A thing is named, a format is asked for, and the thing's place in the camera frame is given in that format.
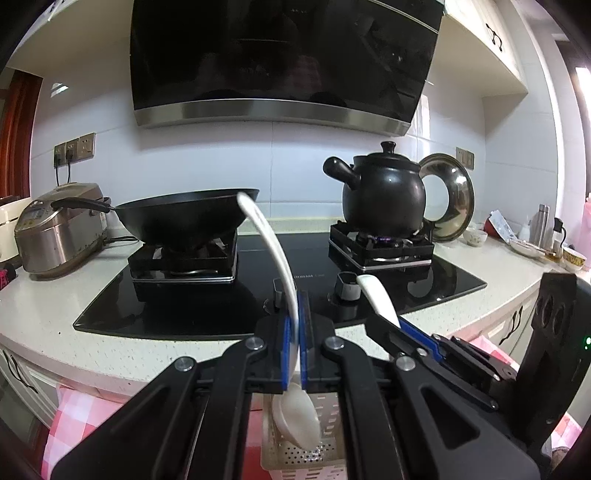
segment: plate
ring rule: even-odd
[[[512,239],[509,240],[509,245],[513,250],[524,257],[541,258],[545,255],[545,250],[524,240]]]

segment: white spoon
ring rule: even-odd
[[[294,339],[290,343],[289,378],[291,378],[296,369],[299,347],[299,312],[296,284],[285,257],[285,252],[259,207],[243,192],[239,192],[236,198],[238,206],[254,224],[271,252],[285,288],[287,307],[294,332]],[[297,382],[290,382],[287,390],[282,395],[273,397],[271,411],[277,428],[289,442],[305,450],[313,450],[318,446],[320,443],[320,420],[310,396],[301,389],[301,385]]]
[[[400,322],[398,321],[396,310],[394,310],[394,305],[392,305],[392,300],[390,300],[390,296],[379,278],[373,275],[359,275],[357,277],[357,283],[369,300],[375,313],[400,328]]]

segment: black ceramic pot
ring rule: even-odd
[[[383,152],[359,155],[354,166],[330,157],[322,169],[345,184],[343,214],[349,225],[375,236],[406,238],[421,228],[425,213],[421,167],[394,153],[396,143],[381,145]]]

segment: yellow bowl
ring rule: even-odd
[[[569,271],[580,270],[587,260],[587,257],[568,247],[563,248],[562,258],[564,260],[564,266]]]

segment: stainless steel bottle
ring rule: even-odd
[[[538,247],[544,247],[544,237],[546,227],[548,226],[548,215],[550,214],[550,207],[540,203],[540,208],[536,214],[531,226],[530,243]]]

